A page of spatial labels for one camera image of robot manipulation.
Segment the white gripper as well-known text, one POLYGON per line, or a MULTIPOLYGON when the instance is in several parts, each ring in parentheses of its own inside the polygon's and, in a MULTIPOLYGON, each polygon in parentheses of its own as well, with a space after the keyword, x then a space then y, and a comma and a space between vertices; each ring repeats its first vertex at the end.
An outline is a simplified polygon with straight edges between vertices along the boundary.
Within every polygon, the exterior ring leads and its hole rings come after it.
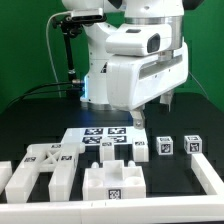
POLYGON ((186 43, 165 61, 160 61, 158 54, 147 57, 113 55, 108 60, 106 73, 108 102, 116 109, 131 111, 133 126, 143 129, 145 116, 140 106, 160 95, 160 103, 171 106, 172 89, 184 83, 187 76, 186 43))

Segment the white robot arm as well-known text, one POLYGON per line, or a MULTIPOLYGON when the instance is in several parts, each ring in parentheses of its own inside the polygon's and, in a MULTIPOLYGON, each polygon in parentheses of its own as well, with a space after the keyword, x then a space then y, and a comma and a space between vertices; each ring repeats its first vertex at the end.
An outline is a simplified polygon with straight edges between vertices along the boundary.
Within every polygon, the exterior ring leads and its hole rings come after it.
POLYGON ((144 127, 144 105, 188 76, 183 0, 62 0, 84 27, 89 71, 81 102, 128 111, 144 127))

